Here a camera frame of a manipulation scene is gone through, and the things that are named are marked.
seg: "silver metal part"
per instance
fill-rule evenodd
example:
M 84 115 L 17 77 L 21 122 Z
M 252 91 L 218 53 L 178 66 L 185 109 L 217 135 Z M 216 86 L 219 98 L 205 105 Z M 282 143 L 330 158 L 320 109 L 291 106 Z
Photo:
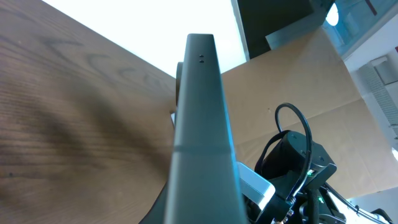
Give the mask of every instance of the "silver metal part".
M 190 34 L 164 223 L 247 223 L 213 35 Z
M 275 194 L 275 187 L 241 162 L 238 170 L 242 194 L 263 210 Z

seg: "round light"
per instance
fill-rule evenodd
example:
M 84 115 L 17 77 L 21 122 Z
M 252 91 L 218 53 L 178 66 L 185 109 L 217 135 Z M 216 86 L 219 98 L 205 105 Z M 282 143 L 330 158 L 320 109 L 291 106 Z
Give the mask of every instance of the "round light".
M 396 160 L 398 160 L 398 151 L 397 151 L 397 149 L 392 148 L 392 154 L 394 155 Z
M 338 23 L 338 10 L 336 3 L 333 3 L 331 6 L 328 15 L 326 16 L 326 21 L 331 25 L 335 26 Z

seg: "gray metal bar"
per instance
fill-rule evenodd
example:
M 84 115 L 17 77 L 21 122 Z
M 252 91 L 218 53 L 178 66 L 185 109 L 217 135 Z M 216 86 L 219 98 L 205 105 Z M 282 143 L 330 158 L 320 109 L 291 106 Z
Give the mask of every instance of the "gray metal bar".
M 165 223 L 246 223 L 213 35 L 190 34 Z

